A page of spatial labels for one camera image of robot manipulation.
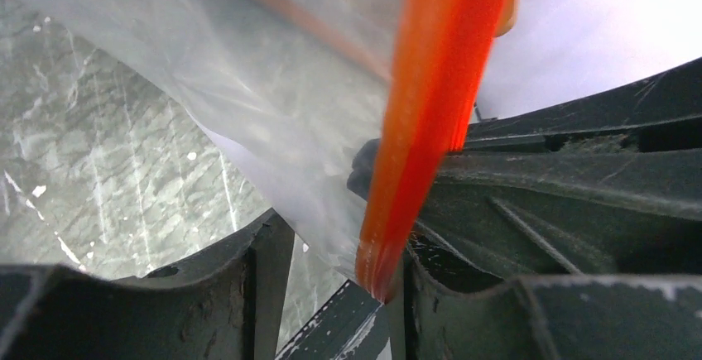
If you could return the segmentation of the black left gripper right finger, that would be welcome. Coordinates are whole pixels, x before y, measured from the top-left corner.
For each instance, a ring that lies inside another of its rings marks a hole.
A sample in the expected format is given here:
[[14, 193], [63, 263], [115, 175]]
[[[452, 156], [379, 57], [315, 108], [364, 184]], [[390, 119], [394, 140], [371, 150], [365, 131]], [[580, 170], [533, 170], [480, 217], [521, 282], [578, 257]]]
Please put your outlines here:
[[472, 125], [404, 246], [395, 359], [700, 358], [700, 60]]

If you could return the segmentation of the clear zip bag orange zipper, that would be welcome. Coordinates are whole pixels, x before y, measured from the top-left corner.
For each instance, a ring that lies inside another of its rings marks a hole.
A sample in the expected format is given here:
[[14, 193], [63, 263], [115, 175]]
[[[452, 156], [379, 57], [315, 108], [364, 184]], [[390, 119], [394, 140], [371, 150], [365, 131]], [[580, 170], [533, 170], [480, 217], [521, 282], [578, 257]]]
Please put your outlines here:
[[22, 0], [180, 102], [333, 268], [389, 300], [514, 0]]

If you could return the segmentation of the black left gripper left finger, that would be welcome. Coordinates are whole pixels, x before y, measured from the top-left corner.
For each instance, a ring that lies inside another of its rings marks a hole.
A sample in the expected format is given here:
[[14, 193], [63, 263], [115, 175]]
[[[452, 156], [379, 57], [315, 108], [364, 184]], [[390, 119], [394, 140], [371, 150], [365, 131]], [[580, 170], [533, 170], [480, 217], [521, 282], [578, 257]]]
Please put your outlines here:
[[3, 265], [4, 359], [272, 359], [294, 234], [268, 210], [144, 277]]

